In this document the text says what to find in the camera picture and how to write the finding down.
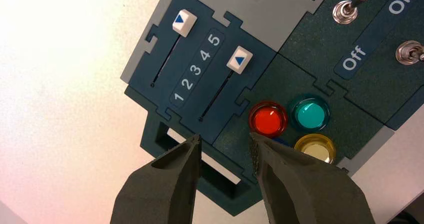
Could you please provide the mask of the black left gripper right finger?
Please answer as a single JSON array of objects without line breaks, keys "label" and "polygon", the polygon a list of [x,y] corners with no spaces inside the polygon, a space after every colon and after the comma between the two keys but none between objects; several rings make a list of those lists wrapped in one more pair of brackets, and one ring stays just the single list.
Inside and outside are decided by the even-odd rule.
[{"label": "black left gripper right finger", "polygon": [[250,133],[270,223],[374,223],[363,191],[336,166]]}]

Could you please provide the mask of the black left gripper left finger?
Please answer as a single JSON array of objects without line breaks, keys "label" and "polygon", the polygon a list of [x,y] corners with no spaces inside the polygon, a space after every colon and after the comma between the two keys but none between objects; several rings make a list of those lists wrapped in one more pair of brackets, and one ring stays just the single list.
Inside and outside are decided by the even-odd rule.
[{"label": "black left gripper left finger", "polygon": [[111,223],[192,223],[201,168],[197,134],[135,170],[119,191]]}]

